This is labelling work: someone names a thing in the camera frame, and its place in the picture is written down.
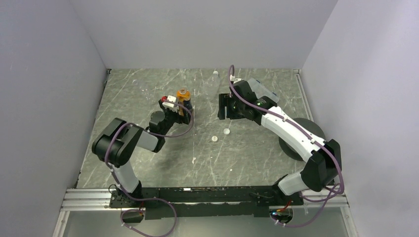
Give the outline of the short clear plastic bottle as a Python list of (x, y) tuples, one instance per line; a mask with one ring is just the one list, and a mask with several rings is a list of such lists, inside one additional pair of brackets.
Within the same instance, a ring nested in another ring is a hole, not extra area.
[(206, 99), (212, 99), (217, 95), (220, 87), (220, 77), (218, 71), (213, 71), (212, 75), (203, 81), (203, 96)]

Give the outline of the orange juice bottle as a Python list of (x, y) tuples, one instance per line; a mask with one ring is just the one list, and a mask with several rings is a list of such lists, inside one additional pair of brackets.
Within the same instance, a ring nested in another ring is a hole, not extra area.
[(179, 104), (182, 104), (187, 110), (190, 112), (193, 111), (192, 103), (191, 103), (191, 94), (190, 91), (183, 87), (177, 91), (176, 94), (178, 98)]

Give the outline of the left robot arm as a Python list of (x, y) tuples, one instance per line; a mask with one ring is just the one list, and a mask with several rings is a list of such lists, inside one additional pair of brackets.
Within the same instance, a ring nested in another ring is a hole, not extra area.
[(98, 135), (91, 146), (92, 153), (110, 169), (116, 186), (123, 193), (123, 202), (136, 207), (142, 201), (142, 184), (136, 177), (130, 158), (136, 147), (157, 153), (166, 142), (174, 138), (168, 132), (176, 123), (193, 126), (193, 106), (189, 100), (171, 101), (172, 96), (159, 100), (160, 110), (150, 115), (149, 125), (143, 128), (123, 119), (113, 119)]

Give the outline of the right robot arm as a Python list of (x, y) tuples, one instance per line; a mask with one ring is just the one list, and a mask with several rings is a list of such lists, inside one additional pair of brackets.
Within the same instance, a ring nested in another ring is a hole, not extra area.
[(279, 97), (255, 79), (236, 79), (230, 92), (218, 96), (218, 118), (248, 119), (275, 133), (291, 151), (305, 162), (305, 167), (281, 178), (272, 192), (278, 205), (295, 194), (310, 189), (321, 191), (336, 176), (341, 177), (340, 145), (326, 141), (304, 128), (278, 106)]

